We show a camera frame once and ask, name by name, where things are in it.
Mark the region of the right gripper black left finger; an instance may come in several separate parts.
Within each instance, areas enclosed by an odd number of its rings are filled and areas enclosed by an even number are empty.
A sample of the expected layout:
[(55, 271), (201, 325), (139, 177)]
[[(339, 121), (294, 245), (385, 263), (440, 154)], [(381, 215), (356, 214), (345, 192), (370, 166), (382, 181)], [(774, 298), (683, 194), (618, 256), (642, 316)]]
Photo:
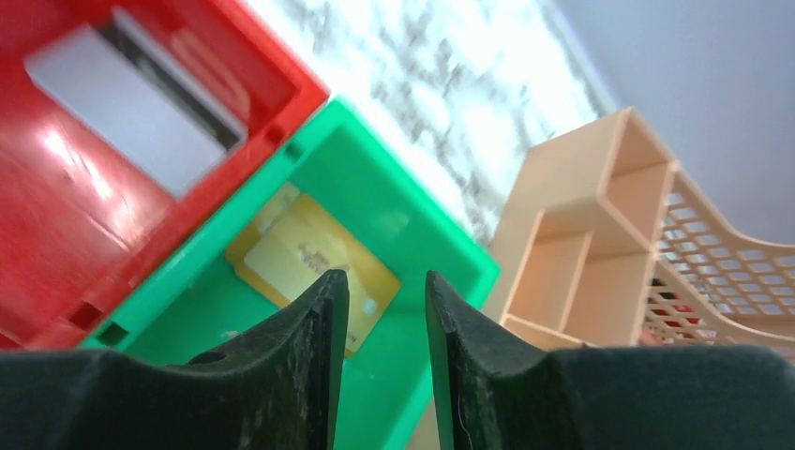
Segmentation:
[(110, 350), (5, 352), (5, 449), (330, 449), (348, 279), (296, 300), (184, 365)]

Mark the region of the green plastic bin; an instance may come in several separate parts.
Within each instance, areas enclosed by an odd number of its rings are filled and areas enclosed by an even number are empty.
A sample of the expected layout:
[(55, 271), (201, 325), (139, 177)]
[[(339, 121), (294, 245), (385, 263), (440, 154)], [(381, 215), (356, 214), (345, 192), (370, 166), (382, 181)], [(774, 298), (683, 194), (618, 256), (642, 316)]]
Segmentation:
[(342, 367), (337, 449), (401, 449), (432, 397), (426, 275), (473, 307), (498, 275), (466, 234), (344, 102), (332, 100), (256, 171), (102, 324), (85, 348), (186, 363), (273, 315), (230, 263), (247, 227), (285, 184), (317, 201), (400, 280), (361, 349)]

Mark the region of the red plastic bin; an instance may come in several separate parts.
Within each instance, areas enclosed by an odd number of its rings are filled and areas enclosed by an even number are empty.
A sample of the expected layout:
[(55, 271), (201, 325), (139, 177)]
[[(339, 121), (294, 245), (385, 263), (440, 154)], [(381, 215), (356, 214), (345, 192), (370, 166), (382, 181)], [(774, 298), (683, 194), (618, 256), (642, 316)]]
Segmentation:
[[(27, 56), (128, 11), (248, 130), (181, 198), (37, 88)], [(242, 1), (1, 5), (1, 347), (86, 338), (329, 99)]]

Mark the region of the peach desk organizer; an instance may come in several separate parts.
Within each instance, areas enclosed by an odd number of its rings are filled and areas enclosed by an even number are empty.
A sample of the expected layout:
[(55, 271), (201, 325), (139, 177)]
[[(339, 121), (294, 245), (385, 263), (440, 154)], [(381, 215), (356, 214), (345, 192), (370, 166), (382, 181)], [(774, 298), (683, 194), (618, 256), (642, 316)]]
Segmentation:
[(794, 367), (794, 248), (735, 231), (633, 109), (534, 147), (481, 311), (544, 351), (762, 347)]

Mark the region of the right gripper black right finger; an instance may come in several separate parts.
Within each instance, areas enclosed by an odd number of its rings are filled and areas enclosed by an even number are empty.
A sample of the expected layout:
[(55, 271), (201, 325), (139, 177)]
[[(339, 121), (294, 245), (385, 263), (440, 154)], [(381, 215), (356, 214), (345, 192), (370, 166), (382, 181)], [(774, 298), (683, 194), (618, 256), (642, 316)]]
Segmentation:
[(756, 346), (544, 351), (426, 277), (444, 449), (790, 449), (794, 367)]

